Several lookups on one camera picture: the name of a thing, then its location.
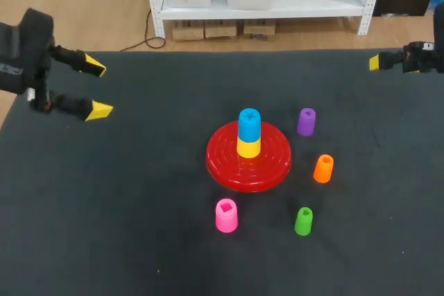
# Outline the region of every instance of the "white shelf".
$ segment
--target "white shelf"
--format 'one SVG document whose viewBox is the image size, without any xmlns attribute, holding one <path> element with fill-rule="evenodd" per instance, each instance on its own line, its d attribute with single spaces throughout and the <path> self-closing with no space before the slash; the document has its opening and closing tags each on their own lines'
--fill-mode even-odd
<svg viewBox="0 0 444 296">
<path fill-rule="evenodd" d="M 227 0 L 212 0 L 209 8 L 172 8 L 164 0 L 159 16 L 163 20 L 358 17 L 364 4 L 365 0 L 273 0 L 270 10 L 233 10 Z"/>
</svg>

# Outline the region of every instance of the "wooden pallet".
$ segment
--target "wooden pallet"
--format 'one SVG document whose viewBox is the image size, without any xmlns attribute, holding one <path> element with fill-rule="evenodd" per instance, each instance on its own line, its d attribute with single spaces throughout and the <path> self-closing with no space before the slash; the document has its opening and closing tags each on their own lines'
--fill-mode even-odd
<svg viewBox="0 0 444 296">
<path fill-rule="evenodd" d="M 205 38 L 236 38 L 236 20 L 205 20 Z"/>
<path fill-rule="evenodd" d="M 247 38 L 267 40 L 274 36 L 276 20 L 274 19 L 249 19 L 244 20 L 244 36 Z"/>
<path fill-rule="evenodd" d="M 174 22 L 174 41 L 198 41 L 203 40 L 203 20 L 179 20 Z"/>
</svg>

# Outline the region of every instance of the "shelf unit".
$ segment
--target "shelf unit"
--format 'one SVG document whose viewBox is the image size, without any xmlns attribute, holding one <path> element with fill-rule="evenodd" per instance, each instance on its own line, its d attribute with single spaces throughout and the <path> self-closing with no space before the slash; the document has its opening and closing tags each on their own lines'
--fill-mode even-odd
<svg viewBox="0 0 444 296">
<path fill-rule="evenodd" d="M 366 35 L 376 0 L 273 0 L 269 10 L 233 10 L 227 0 L 208 8 L 173 8 L 168 0 L 150 0 L 155 34 L 165 37 L 164 20 L 280 19 L 296 17 L 361 17 L 358 35 Z"/>
</svg>

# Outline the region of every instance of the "green cup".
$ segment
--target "green cup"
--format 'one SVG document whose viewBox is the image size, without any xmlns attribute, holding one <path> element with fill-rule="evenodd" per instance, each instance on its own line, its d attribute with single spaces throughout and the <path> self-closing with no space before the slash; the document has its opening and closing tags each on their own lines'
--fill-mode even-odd
<svg viewBox="0 0 444 296">
<path fill-rule="evenodd" d="M 306 236 L 311 231 L 311 222 L 313 221 L 313 212 L 308 207 L 299 209 L 298 217 L 294 225 L 294 231 L 300 236 Z"/>
</svg>

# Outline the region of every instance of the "robotic arm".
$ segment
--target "robotic arm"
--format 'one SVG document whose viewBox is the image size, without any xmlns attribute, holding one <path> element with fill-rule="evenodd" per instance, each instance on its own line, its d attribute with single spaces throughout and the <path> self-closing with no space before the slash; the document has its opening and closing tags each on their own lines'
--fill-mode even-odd
<svg viewBox="0 0 444 296">
<path fill-rule="evenodd" d="M 51 58 L 101 77 L 106 67 L 83 51 L 56 46 L 53 18 L 28 9 L 18 26 L 0 23 L 0 89 L 21 95 L 28 92 L 31 108 L 50 113 L 57 109 L 84 121 L 105 118 L 112 106 L 88 98 L 72 98 L 49 90 L 47 79 Z"/>
<path fill-rule="evenodd" d="M 398 52 L 381 52 L 370 59 L 370 70 L 392 69 L 402 64 L 404 73 L 430 72 L 435 69 L 444 73 L 444 3 L 435 8 L 434 43 L 412 42 Z"/>
</svg>

